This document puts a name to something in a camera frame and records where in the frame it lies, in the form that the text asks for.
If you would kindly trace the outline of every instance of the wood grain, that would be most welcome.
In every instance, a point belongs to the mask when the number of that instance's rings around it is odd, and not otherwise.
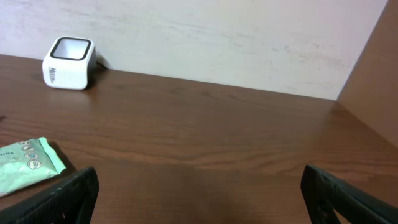
[[[398,146],[398,2],[389,1],[338,101]]]
[[[398,150],[334,101],[114,70],[56,90],[5,55],[0,97],[1,145],[45,136],[70,172],[95,167],[92,223],[309,223],[305,164],[398,206]]]

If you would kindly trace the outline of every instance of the logo on white cube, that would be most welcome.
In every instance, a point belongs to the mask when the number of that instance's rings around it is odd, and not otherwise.
[[[95,66],[93,41],[60,37],[43,60],[44,82],[53,88],[82,90],[87,87]]]

